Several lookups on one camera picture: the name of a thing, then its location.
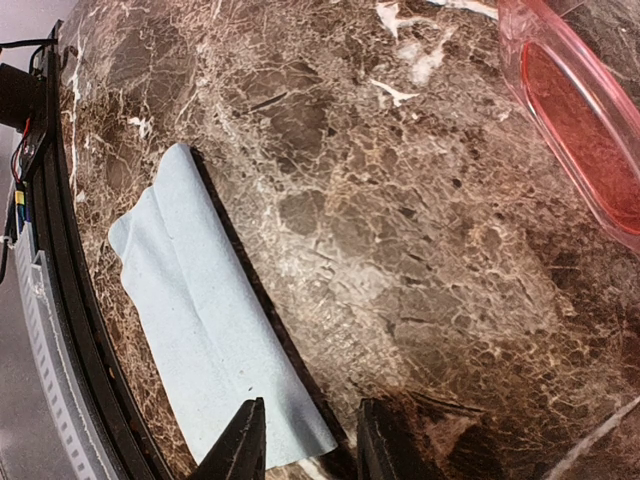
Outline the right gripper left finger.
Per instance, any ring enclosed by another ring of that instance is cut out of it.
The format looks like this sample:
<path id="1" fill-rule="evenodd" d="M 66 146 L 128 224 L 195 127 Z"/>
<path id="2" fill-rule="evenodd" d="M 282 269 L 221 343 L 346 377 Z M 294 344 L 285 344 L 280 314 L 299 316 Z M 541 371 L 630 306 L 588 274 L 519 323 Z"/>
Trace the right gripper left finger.
<path id="1" fill-rule="evenodd" d="M 203 480 L 264 480 L 266 473 L 264 400 L 246 400 L 197 467 Z"/>

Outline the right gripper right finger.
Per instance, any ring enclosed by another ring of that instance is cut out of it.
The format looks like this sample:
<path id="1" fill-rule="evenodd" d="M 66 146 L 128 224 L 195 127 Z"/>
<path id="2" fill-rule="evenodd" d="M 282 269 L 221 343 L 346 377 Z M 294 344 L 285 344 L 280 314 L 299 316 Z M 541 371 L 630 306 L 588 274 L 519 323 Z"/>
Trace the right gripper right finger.
<path id="1" fill-rule="evenodd" d="M 379 399 L 364 399 L 358 412 L 359 479 L 429 479 L 421 459 L 392 412 Z"/>

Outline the light blue cloth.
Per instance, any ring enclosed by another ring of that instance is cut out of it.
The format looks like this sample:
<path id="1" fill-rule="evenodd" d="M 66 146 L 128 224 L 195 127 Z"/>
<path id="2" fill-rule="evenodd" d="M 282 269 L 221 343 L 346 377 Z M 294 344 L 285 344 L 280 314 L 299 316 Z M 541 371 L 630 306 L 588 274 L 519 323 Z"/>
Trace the light blue cloth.
<path id="1" fill-rule="evenodd" d="M 241 404 L 266 410 L 266 464 L 327 454 L 337 443 L 272 328 L 188 146 L 172 145 L 152 185 L 111 226 L 162 385 L 202 461 Z"/>

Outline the pink translucent sunglasses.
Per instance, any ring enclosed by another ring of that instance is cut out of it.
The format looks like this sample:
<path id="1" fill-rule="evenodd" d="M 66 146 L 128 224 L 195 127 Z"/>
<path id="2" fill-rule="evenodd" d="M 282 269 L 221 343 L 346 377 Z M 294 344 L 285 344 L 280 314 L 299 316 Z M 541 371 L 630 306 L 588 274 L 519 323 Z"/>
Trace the pink translucent sunglasses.
<path id="1" fill-rule="evenodd" d="M 639 248 L 639 111 L 566 22 L 576 1 L 501 1 L 500 63 L 603 229 Z"/>

